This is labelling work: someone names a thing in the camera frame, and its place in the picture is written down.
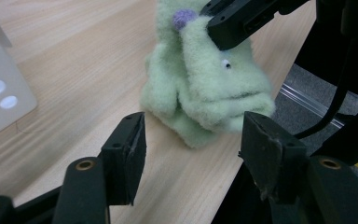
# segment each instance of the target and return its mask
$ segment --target purple spot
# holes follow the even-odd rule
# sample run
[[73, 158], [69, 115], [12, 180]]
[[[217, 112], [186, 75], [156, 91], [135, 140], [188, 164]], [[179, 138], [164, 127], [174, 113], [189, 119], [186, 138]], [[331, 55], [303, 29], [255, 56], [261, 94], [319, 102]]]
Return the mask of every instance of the purple spot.
[[172, 24], [175, 30], [180, 31], [189, 21], [197, 18], [197, 13], [191, 9], [179, 9], [172, 17]]

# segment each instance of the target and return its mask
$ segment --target stuffed animal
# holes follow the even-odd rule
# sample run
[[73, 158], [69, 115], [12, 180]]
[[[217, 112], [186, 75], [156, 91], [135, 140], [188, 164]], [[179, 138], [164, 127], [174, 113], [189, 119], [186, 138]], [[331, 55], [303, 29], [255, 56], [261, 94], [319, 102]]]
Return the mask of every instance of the stuffed animal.
[[271, 86], [255, 64], [249, 40], [220, 51], [207, 33], [207, 1], [160, 0], [158, 43], [146, 58], [141, 105], [190, 147], [219, 133], [240, 132], [244, 111], [270, 116]]

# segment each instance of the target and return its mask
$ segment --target black cable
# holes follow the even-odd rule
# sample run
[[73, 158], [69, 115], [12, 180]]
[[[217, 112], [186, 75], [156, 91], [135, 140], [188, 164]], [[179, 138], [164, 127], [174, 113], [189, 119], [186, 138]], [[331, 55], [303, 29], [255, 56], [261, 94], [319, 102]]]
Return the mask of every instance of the black cable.
[[341, 105], [344, 102], [345, 96], [347, 95], [348, 92], [349, 77], [350, 77], [350, 74], [348, 72], [348, 63], [350, 61], [351, 53], [353, 51], [353, 45], [354, 45], [354, 40], [352, 39], [347, 50], [347, 55], [345, 57], [344, 65], [339, 75], [339, 81], [337, 84], [336, 93], [334, 94], [333, 100], [326, 114], [321, 120], [319, 120], [318, 123], [316, 123], [312, 127], [308, 128], [307, 130], [301, 133], [295, 134], [296, 138], [298, 139], [305, 138], [314, 133], [319, 132], [321, 129], [327, 126], [331, 122], [331, 120], [333, 120], [334, 116], [341, 108]]

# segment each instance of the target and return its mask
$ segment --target gray floor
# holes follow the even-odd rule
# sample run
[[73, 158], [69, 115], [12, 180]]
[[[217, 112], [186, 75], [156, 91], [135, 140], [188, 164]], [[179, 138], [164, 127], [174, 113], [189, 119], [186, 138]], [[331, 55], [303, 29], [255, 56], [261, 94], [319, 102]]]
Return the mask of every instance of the gray floor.
[[[336, 91], [335, 86], [319, 79], [297, 65], [292, 67], [285, 83], [297, 91], [306, 93], [325, 106], [330, 105]], [[308, 109], [298, 105], [282, 94], [278, 95], [276, 105], [277, 111], [272, 118], [292, 134], [304, 131], [321, 119]], [[358, 95], [348, 93], [339, 112], [351, 115], [357, 114]], [[303, 143], [309, 148], [308, 154], [319, 148], [322, 142], [337, 130], [337, 127], [330, 124], [319, 133], [303, 139]], [[358, 174], [356, 168], [353, 168], [353, 171]]]

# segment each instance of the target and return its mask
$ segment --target wooden table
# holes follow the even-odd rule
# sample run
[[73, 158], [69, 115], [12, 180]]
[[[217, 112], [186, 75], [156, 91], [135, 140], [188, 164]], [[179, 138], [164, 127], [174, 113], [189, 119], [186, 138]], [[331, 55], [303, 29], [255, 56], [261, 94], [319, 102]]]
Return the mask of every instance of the wooden table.
[[[156, 44], [156, 0], [0, 0], [0, 23], [39, 106], [0, 132], [0, 194], [19, 205], [59, 186], [66, 166], [96, 156], [140, 111], [145, 56]], [[314, 21], [314, 2], [252, 36], [276, 96]], [[135, 205], [115, 223], [210, 223], [241, 159], [239, 134], [192, 150], [146, 113], [145, 170]]]

